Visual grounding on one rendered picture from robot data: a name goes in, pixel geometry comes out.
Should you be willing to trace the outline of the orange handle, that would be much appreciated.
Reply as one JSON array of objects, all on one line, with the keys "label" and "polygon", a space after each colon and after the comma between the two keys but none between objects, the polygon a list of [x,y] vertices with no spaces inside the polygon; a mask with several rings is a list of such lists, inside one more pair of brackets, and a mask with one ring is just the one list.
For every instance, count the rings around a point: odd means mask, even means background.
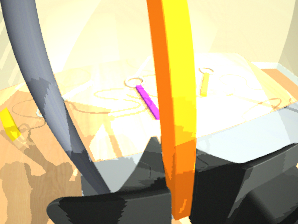
[{"label": "orange handle", "polygon": [[146,0],[156,75],[165,180],[174,220],[190,216],[196,161],[197,95],[186,0]]}]

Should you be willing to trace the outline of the yellow handle with grey loop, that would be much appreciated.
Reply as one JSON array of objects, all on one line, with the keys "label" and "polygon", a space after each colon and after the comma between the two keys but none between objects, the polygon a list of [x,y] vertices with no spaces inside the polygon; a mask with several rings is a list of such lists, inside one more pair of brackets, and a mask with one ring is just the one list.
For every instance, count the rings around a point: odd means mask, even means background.
[{"label": "yellow handle with grey loop", "polygon": [[[213,73],[202,71],[202,68],[209,68],[212,69]],[[200,67],[200,71],[205,73],[204,81],[202,81],[202,92],[201,96],[206,96],[206,92],[208,92],[208,85],[209,85],[209,75],[216,75],[216,69],[210,67]]]}]

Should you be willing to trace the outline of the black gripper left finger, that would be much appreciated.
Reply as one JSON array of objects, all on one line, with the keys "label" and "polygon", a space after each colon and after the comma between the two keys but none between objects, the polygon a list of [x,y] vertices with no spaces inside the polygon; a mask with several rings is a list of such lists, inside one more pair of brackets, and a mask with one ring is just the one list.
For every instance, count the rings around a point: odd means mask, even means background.
[{"label": "black gripper left finger", "polygon": [[149,137],[144,155],[117,192],[56,198],[47,214],[53,224],[172,224],[160,140]]}]

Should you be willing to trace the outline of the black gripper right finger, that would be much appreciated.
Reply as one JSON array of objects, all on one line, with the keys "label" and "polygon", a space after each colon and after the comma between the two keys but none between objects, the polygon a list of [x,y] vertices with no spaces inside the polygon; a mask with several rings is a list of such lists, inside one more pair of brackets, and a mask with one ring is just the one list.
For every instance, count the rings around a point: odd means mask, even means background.
[{"label": "black gripper right finger", "polygon": [[192,224],[233,224],[247,192],[298,164],[298,144],[246,163],[231,163],[196,148]]}]

